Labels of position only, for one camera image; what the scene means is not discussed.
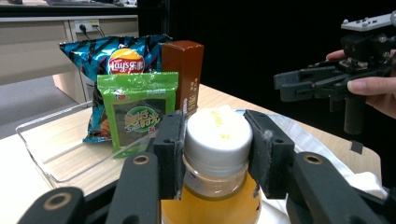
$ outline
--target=bottle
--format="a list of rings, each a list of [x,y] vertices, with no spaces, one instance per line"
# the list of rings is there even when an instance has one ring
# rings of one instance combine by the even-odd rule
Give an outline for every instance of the bottle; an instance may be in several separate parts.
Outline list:
[[[256,223],[261,196],[248,174],[250,125],[228,106],[205,108],[187,122],[180,200],[162,200],[165,224]]]

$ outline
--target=brown box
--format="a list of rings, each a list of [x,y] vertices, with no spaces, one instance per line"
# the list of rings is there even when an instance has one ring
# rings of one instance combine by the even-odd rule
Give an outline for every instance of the brown box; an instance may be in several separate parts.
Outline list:
[[[163,44],[163,72],[178,72],[176,109],[189,118],[198,108],[204,45],[190,40]]]

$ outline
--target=lay's chip bag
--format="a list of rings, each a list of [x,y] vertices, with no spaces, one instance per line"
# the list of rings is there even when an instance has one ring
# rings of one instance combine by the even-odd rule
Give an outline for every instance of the lay's chip bag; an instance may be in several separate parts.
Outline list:
[[[168,35],[107,36],[60,44],[61,51],[94,82],[92,115],[84,142],[111,140],[103,97],[96,85],[97,77],[161,72],[162,43],[171,41]]]

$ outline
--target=black background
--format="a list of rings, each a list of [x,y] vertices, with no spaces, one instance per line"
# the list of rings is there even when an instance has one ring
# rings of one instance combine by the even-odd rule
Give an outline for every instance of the black background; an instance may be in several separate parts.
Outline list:
[[[174,38],[205,46],[203,84],[363,143],[381,157],[383,185],[396,186],[395,119],[366,106],[363,133],[349,135],[344,111],[330,112],[329,99],[284,103],[273,84],[274,75],[340,49],[343,20],[389,14],[395,1],[178,1],[172,10]]]

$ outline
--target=black tape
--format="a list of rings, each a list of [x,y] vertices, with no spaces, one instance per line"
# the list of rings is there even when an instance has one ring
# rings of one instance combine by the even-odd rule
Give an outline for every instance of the black tape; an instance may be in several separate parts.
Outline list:
[[[352,141],[352,146],[350,146],[350,150],[361,154],[363,152],[363,144],[357,141]]]

